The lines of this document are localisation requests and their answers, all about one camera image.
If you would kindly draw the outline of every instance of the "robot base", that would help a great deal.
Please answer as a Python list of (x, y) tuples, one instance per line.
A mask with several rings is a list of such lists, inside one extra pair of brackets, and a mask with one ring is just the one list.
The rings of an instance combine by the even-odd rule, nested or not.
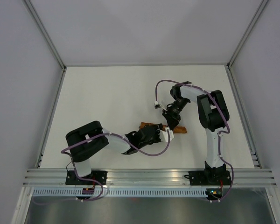
[(189, 171), (189, 175), (185, 175), (190, 180), (191, 186), (220, 186), (231, 185), (231, 177), (226, 164), (217, 168), (211, 168), (207, 162), (204, 162), (205, 169), (199, 171)]
[(190, 180), (191, 186), (221, 186), (221, 181), (224, 186), (231, 184), (229, 171), (225, 171), (221, 176), (212, 178), (211, 180), (207, 178), (203, 170), (189, 171), (189, 176), (186, 176), (186, 178)]
[[(91, 172), (91, 174), (89, 174), (83, 178), (94, 179), (94, 180), (100, 182), (102, 185), (106, 185), (107, 171), (93, 170)], [(67, 172), (65, 185), (93, 185), (93, 182), (79, 180), (76, 177), (75, 172), (73, 170), (71, 170), (71, 171)]]

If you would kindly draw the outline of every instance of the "white wall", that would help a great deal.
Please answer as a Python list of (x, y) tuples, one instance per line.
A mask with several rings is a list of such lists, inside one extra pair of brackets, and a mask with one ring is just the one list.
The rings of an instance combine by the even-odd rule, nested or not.
[(0, 224), (37, 158), (61, 68), (21, 0), (0, 0)]
[(32, 0), (64, 63), (227, 63), (261, 0)]
[(280, 189), (280, 0), (270, 1), (233, 71), (257, 151)]

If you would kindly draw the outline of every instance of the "purple cable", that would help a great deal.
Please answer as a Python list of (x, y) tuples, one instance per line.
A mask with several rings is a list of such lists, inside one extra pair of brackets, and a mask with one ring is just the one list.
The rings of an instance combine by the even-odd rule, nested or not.
[(86, 139), (86, 140), (83, 140), (83, 141), (81, 141), (81, 142), (78, 142), (78, 143), (76, 143), (75, 145), (72, 145), (72, 146), (70, 146), (70, 147), (65, 148), (64, 150), (61, 151), (61, 153), (62, 153), (62, 154), (65, 154), (66, 151), (68, 151), (68, 150), (70, 150), (70, 149), (72, 149), (72, 148), (74, 148), (74, 147), (80, 146), (80, 145), (82, 145), (82, 144), (84, 144), (84, 143), (86, 143), (86, 142), (89, 142), (90, 140), (94, 140), (94, 139), (97, 139), (97, 138), (99, 138), (99, 137), (106, 136), (106, 135), (112, 135), (112, 136), (115, 136), (115, 137), (117, 137), (117, 138), (119, 138), (119, 139), (125, 141), (129, 146), (131, 146), (132, 148), (136, 149), (138, 152), (140, 152), (140, 153), (142, 153), (142, 154), (144, 154), (144, 155), (148, 155), (148, 156), (158, 156), (158, 155), (162, 155), (162, 154), (163, 154), (164, 152), (166, 152), (167, 149), (169, 148), (169, 144), (170, 144), (170, 133), (169, 133), (169, 131), (167, 131), (167, 134), (168, 134), (168, 143), (167, 143), (165, 149), (164, 149), (163, 151), (161, 151), (160, 153), (157, 153), (157, 154), (149, 154), (149, 153), (143, 152), (142, 150), (140, 150), (140, 149), (138, 149), (136, 146), (134, 146), (132, 143), (130, 143), (128, 140), (126, 140), (125, 138), (123, 138), (121, 135), (115, 134), (115, 133), (103, 133), (103, 134), (98, 134), (98, 135), (96, 135), (96, 136), (93, 136), (93, 137), (88, 138), (88, 139)]
[(232, 188), (232, 186), (233, 186), (233, 180), (234, 180), (234, 170), (233, 170), (233, 166), (232, 166), (230, 163), (228, 163), (226, 160), (224, 160), (223, 157), (222, 157), (222, 155), (221, 155), (221, 136), (220, 136), (220, 134), (221, 134), (221, 133), (226, 133), (226, 134), (229, 134), (229, 133), (230, 133), (230, 128), (229, 128), (229, 125), (228, 125), (228, 123), (227, 123), (226, 118), (224, 117), (224, 115), (223, 115), (223, 113), (222, 113), (222, 111), (221, 111), (219, 105), (216, 103), (215, 99), (211, 96), (211, 94), (210, 94), (209, 92), (205, 91), (204, 89), (202, 89), (202, 88), (199, 87), (199, 86), (195, 86), (195, 85), (191, 85), (191, 84), (179, 83), (179, 82), (176, 82), (176, 81), (173, 81), (173, 80), (167, 80), (167, 79), (161, 80), (161, 81), (159, 81), (159, 82), (156, 84), (156, 86), (155, 86), (155, 101), (158, 101), (158, 85), (159, 85), (160, 83), (162, 83), (162, 82), (170, 82), (170, 83), (180, 84), (180, 85), (184, 85), (184, 86), (187, 86), (187, 87), (191, 87), (191, 88), (195, 88), (195, 89), (201, 90), (202, 92), (204, 92), (204, 93), (206, 93), (206, 94), (208, 95), (208, 97), (211, 99), (211, 101), (213, 102), (213, 104), (214, 104), (215, 107), (217, 108), (217, 110), (218, 110), (220, 116), (222, 117), (223, 122), (224, 122), (224, 124), (225, 124), (225, 126), (226, 126), (226, 128), (227, 128), (227, 131), (222, 130), (222, 131), (218, 132), (218, 135), (219, 135), (219, 137), (218, 137), (218, 141), (219, 141), (219, 145), (218, 145), (218, 154), (219, 154), (220, 159), (221, 159), (225, 164), (227, 164), (228, 166), (230, 166), (230, 168), (231, 168), (231, 174), (232, 174), (230, 187), (228, 188), (228, 191), (226, 192), (226, 194), (225, 194), (220, 200), (224, 199), (224, 198), (229, 194), (229, 192), (230, 192), (230, 190), (231, 190), (231, 188)]

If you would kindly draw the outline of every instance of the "purple wire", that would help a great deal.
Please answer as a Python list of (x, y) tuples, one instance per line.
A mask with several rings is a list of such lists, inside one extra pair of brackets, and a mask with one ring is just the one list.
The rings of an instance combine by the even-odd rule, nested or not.
[(228, 125), (228, 123), (227, 123), (226, 118), (224, 117), (224, 115), (223, 115), (223, 113), (222, 113), (222, 111), (221, 111), (219, 105), (216, 103), (215, 99), (211, 96), (211, 94), (210, 94), (209, 92), (207, 92), (206, 90), (202, 89), (202, 88), (199, 87), (199, 86), (195, 86), (195, 85), (191, 85), (191, 84), (179, 83), (179, 82), (176, 82), (176, 81), (173, 81), (173, 80), (168, 80), (168, 79), (161, 80), (161, 81), (159, 81), (159, 82), (156, 84), (156, 86), (155, 86), (155, 101), (158, 101), (158, 85), (159, 85), (160, 83), (162, 83), (162, 82), (170, 82), (170, 83), (180, 84), (180, 85), (184, 85), (184, 86), (187, 86), (187, 87), (191, 87), (191, 88), (195, 88), (195, 89), (201, 90), (202, 92), (204, 92), (204, 93), (206, 93), (206, 94), (208, 95), (208, 97), (211, 99), (211, 101), (213, 102), (213, 104), (214, 104), (215, 107), (217, 108), (217, 110), (218, 110), (220, 116), (222, 117), (223, 122), (224, 122), (224, 124), (225, 124), (225, 126), (226, 126), (226, 128), (227, 128), (227, 131), (222, 130), (222, 131), (219, 131), (219, 132), (218, 132), (218, 135), (219, 135), (219, 137), (218, 137), (218, 141), (219, 141), (219, 145), (218, 145), (218, 154), (219, 154), (220, 159), (221, 159), (225, 164), (227, 164), (228, 166), (230, 166), (230, 168), (231, 168), (231, 174), (232, 174), (230, 187), (228, 188), (228, 191), (226, 192), (226, 194), (225, 194), (220, 200), (224, 199), (224, 198), (229, 194), (229, 192), (230, 192), (230, 190), (231, 190), (231, 188), (232, 188), (232, 186), (233, 186), (233, 180), (234, 180), (234, 170), (233, 170), (233, 166), (232, 166), (230, 163), (228, 163), (225, 159), (223, 159), (223, 157), (222, 157), (222, 155), (221, 155), (221, 136), (220, 136), (220, 134), (221, 134), (221, 133), (226, 133), (226, 134), (229, 134), (229, 133), (230, 133), (230, 128), (229, 128), (229, 125)]
[(127, 139), (125, 139), (125, 138), (123, 138), (121, 135), (115, 134), (115, 133), (103, 133), (103, 134), (98, 134), (98, 135), (96, 135), (96, 136), (93, 136), (93, 137), (88, 138), (88, 139), (86, 139), (86, 140), (83, 140), (83, 141), (81, 141), (81, 142), (78, 142), (78, 143), (76, 143), (75, 145), (72, 145), (72, 146), (70, 146), (70, 147), (65, 148), (64, 150), (61, 151), (61, 153), (62, 153), (62, 154), (65, 154), (66, 151), (68, 151), (68, 150), (70, 150), (70, 149), (72, 149), (72, 148), (74, 148), (74, 147), (80, 146), (80, 145), (82, 145), (82, 144), (84, 144), (84, 143), (86, 143), (86, 142), (89, 142), (90, 140), (94, 140), (94, 139), (97, 139), (97, 138), (99, 138), (99, 137), (106, 136), (106, 135), (111, 135), (111, 136), (115, 136), (115, 137), (117, 137), (117, 138), (119, 138), (119, 139), (125, 141), (129, 146), (131, 146), (132, 148), (136, 149), (138, 152), (140, 152), (140, 153), (142, 153), (142, 154), (144, 154), (144, 155), (148, 155), (148, 156), (158, 156), (158, 155), (162, 155), (162, 154), (163, 154), (164, 152), (166, 152), (167, 149), (169, 148), (169, 144), (170, 144), (170, 133), (169, 133), (169, 131), (167, 131), (167, 134), (168, 134), (168, 143), (167, 143), (165, 149), (164, 149), (163, 151), (161, 151), (160, 153), (157, 153), (157, 154), (149, 154), (149, 153), (143, 152), (142, 150), (140, 150), (140, 149), (138, 149), (136, 146), (134, 146), (132, 143), (130, 143)]

